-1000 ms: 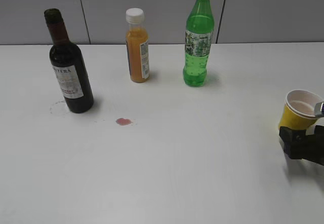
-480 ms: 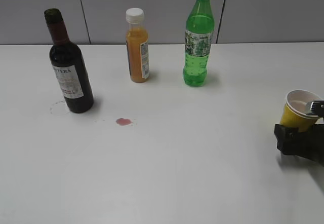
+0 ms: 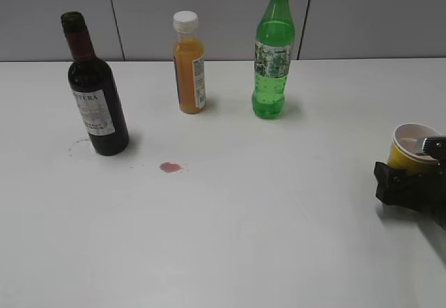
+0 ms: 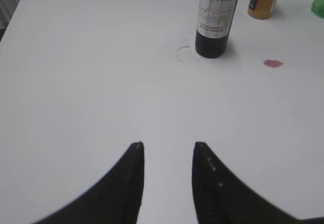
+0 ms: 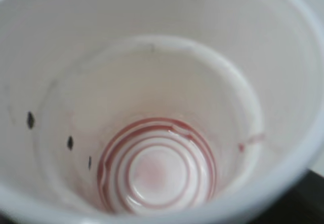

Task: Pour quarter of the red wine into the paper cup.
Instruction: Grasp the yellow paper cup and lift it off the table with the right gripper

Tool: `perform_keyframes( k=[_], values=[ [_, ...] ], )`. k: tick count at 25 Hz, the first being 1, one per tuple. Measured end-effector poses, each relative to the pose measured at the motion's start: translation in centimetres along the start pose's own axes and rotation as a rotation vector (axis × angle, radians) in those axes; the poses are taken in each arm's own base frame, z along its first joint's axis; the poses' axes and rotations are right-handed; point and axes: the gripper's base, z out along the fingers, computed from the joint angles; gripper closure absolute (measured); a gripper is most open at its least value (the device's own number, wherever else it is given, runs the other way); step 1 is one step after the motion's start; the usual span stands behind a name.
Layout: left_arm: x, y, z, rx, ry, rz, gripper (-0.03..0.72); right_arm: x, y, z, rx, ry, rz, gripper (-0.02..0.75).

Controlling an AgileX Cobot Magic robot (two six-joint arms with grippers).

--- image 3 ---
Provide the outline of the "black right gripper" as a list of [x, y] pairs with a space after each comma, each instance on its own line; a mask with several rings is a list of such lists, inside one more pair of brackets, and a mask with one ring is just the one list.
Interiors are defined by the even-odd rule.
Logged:
[[[445, 135], [422, 137], [416, 141], [416, 154], [433, 159], [445, 159]], [[427, 173], [407, 174], [405, 169], [393, 169], [376, 162], [376, 198], [387, 206], [414, 210], [430, 217], [445, 230], [445, 161]]]

